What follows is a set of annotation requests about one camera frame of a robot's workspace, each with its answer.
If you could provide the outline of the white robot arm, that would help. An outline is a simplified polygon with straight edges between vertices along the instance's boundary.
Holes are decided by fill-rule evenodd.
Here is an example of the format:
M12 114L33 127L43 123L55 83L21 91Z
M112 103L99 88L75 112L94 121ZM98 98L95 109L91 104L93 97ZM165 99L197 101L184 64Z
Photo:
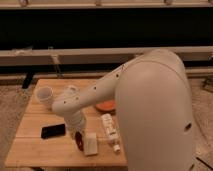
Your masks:
M52 110L71 116L113 99L128 171L195 171L191 90L182 60L155 49L113 70Z

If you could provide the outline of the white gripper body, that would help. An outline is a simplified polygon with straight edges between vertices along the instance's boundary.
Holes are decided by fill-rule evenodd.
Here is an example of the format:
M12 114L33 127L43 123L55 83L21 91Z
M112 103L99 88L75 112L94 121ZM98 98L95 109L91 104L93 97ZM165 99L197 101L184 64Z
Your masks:
M66 128L68 129L72 139L75 138L77 132L83 134L86 128L86 118L82 111L78 111L72 115L64 117Z

